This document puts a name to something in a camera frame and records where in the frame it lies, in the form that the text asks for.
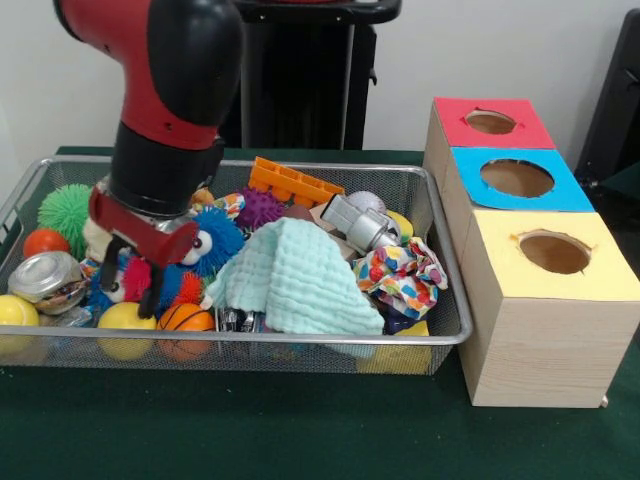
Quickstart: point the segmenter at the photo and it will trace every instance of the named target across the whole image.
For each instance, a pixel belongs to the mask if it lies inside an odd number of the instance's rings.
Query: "red square panel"
[[[556,148],[529,100],[434,101],[451,147]]]

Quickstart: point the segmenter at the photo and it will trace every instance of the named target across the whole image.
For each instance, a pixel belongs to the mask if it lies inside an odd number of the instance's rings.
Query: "wooden box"
[[[555,149],[529,100],[435,98],[423,167],[442,194],[451,147]]]
[[[600,405],[638,327],[640,283],[598,214],[475,210],[461,269],[473,405]]]
[[[460,261],[474,209],[593,212],[555,150],[451,148],[442,204]]]

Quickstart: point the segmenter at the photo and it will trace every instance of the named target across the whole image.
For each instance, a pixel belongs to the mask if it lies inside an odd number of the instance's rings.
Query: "purple spiky ball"
[[[256,230],[265,223],[275,222],[284,214],[284,205],[271,193],[259,192],[254,188],[243,188],[245,207],[236,218],[236,225],[243,229]]]

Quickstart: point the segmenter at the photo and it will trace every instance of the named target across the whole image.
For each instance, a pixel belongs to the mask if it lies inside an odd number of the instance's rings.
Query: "googly eye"
[[[193,240],[193,248],[200,256],[204,256],[213,248],[213,239],[207,232],[200,230]]]
[[[205,256],[213,248],[213,239],[207,232],[200,230],[198,236],[193,239],[191,250],[182,259],[183,265],[191,266],[198,263],[200,258]]]
[[[123,277],[124,277],[124,273],[118,272],[116,274],[116,279],[111,284],[111,287],[109,287],[109,290],[103,290],[107,298],[111,300],[113,303],[124,302],[124,285],[122,284]]]

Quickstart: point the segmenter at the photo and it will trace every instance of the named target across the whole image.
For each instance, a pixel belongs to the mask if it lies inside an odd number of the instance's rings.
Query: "yellow square panel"
[[[640,282],[597,213],[474,215],[504,297],[640,300]]]

